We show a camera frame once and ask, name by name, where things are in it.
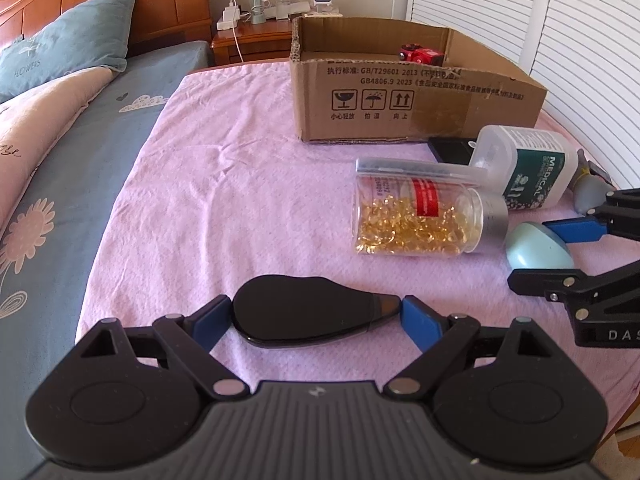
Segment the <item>red toy fire truck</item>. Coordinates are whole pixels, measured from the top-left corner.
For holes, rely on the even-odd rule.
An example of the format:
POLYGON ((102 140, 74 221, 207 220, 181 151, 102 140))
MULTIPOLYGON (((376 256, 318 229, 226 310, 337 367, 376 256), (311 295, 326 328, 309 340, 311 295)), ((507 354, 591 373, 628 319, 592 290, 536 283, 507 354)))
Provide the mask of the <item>red toy fire truck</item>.
POLYGON ((429 66, 442 66, 445 55, 437 50, 420 44, 404 44, 398 53, 401 62, 419 63, 429 66))

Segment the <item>blue pillow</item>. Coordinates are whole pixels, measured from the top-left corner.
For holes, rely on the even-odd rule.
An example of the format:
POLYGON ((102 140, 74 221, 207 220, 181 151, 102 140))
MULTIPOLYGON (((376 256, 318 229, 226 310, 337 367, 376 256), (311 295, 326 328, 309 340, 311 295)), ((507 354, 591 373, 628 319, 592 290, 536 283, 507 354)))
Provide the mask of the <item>blue pillow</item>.
POLYGON ((136 0, 87 0, 65 11, 40 32, 1 51, 3 102, 85 68, 127 67, 136 0))

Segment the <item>white power strip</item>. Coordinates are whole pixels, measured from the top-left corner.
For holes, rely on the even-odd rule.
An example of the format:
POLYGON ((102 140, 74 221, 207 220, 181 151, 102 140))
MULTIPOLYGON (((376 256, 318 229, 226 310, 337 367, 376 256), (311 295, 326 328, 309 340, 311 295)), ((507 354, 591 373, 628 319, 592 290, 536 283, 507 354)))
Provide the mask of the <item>white power strip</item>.
POLYGON ((240 19, 240 6, 236 0, 229 0, 229 3, 224 7, 224 10, 221 13, 220 19, 217 21, 216 29, 218 32, 235 29, 240 19))

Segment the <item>teal egg-shaped case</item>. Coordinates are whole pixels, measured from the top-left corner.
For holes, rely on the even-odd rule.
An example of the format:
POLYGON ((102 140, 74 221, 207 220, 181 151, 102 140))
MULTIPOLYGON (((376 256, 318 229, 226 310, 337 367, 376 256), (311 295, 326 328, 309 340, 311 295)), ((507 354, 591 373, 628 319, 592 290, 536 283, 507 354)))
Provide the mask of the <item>teal egg-shaped case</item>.
POLYGON ((555 232, 536 222, 522 222, 506 236, 506 260, 516 269, 574 269, 570 250, 555 232))

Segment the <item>wooden nightstand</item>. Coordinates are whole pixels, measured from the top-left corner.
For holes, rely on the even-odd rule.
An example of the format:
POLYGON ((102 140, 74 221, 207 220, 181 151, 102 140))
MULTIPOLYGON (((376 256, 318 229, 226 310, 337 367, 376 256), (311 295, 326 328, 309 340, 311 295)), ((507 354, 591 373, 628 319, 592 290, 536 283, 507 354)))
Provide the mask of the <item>wooden nightstand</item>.
POLYGON ((292 23, 268 21, 216 32, 212 50, 216 66, 288 58, 291 51, 292 23))

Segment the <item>black oval case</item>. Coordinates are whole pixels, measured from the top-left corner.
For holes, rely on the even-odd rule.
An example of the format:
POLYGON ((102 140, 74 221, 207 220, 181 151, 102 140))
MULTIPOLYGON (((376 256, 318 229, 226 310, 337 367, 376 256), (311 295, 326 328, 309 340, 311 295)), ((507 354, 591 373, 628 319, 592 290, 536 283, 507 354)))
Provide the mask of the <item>black oval case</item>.
POLYGON ((401 299, 350 288, 327 278, 267 274, 252 278, 232 299, 232 323, 262 348, 324 344, 365 333, 398 315, 401 299))

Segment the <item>black digital timer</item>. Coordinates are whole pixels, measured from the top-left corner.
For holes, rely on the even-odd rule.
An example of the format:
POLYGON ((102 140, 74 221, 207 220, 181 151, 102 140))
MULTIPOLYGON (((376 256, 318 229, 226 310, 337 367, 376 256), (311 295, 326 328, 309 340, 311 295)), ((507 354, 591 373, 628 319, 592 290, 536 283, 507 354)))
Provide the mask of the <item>black digital timer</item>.
POLYGON ((445 138, 436 136, 427 141, 438 162, 467 165, 474 152, 475 140, 470 138, 445 138))

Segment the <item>white louvered closet door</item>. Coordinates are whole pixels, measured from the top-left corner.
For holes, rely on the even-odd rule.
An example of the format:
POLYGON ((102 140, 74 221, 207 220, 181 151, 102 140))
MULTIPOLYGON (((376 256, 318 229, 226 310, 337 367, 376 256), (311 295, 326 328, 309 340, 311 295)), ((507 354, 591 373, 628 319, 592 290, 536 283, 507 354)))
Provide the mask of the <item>white louvered closet door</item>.
POLYGON ((406 18, 510 58, 614 182, 638 186, 639 0, 408 0, 406 18))

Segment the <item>pink cloth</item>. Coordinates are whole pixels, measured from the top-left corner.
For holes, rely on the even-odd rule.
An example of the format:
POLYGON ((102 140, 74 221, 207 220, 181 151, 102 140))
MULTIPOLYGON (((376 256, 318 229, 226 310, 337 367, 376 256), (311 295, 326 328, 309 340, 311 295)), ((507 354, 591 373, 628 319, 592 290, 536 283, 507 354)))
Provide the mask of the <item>pink cloth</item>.
POLYGON ((323 276, 413 295, 486 325, 533 318, 621 420, 639 393, 634 350, 579 348, 559 304, 510 291, 502 252, 360 255, 352 246, 359 157, 424 159, 423 144, 306 144, 285 62, 185 76, 119 192, 90 272, 78 332, 101 318, 145 326, 233 295, 262 274, 323 276))

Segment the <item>blue bed sheet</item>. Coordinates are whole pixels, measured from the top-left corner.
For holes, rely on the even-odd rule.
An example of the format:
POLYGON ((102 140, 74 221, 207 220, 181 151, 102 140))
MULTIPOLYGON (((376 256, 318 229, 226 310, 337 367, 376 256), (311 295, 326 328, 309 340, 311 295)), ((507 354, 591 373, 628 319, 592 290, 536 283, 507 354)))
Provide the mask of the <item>blue bed sheet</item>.
POLYGON ((36 170, 1 242, 1 475, 40 461, 29 396, 73 347, 90 269, 115 198, 168 98, 212 62, 205 41, 130 58, 36 170))

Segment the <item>fish oil capsule bottle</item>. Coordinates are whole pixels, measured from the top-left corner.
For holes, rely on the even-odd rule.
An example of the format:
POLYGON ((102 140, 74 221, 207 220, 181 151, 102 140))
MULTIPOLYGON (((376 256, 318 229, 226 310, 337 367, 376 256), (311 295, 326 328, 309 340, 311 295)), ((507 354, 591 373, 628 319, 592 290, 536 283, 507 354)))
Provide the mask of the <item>fish oil capsule bottle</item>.
POLYGON ((360 254, 457 257, 502 247, 504 198, 462 183, 392 174, 356 177, 355 249, 360 254))

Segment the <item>white medical bottle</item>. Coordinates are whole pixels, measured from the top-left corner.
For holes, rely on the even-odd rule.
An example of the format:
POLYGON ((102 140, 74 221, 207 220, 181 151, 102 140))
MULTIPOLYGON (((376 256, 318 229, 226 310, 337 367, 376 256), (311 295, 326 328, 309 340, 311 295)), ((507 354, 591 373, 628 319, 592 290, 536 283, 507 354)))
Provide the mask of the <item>white medical bottle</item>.
POLYGON ((480 130, 469 162, 486 171, 486 186, 510 211, 559 203, 578 167, 577 148, 562 134, 489 125, 480 130))

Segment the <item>clear pen refill box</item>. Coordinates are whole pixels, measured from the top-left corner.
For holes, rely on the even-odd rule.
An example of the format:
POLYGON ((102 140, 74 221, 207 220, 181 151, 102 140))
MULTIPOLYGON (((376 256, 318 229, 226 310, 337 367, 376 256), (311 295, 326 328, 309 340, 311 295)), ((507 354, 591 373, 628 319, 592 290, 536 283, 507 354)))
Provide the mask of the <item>clear pen refill box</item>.
POLYGON ((488 173, 483 168, 446 162, 363 157, 356 160, 355 170, 357 174, 368 176, 420 177, 476 186, 486 185, 488 182, 488 173))

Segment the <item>small spray bottle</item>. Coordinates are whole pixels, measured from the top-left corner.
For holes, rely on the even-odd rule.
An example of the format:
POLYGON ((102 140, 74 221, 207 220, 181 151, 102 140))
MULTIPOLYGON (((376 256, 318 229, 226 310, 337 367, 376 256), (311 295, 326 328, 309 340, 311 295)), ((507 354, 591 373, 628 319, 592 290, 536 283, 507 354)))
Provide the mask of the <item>small spray bottle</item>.
POLYGON ((276 17, 278 20, 287 20, 290 14, 290 0, 278 0, 276 4, 276 17))

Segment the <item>grey elephant toy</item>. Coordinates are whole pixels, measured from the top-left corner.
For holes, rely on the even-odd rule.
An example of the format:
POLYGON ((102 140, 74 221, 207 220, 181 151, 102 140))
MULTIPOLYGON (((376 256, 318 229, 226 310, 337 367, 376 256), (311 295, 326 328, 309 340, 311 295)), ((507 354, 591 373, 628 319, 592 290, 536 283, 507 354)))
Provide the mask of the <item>grey elephant toy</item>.
POLYGON ((570 181, 573 206, 578 214, 586 214, 589 209, 601 206, 608 194, 615 191, 608 173, 592 160, 585 151, 577 151, 578 166, 570 181))

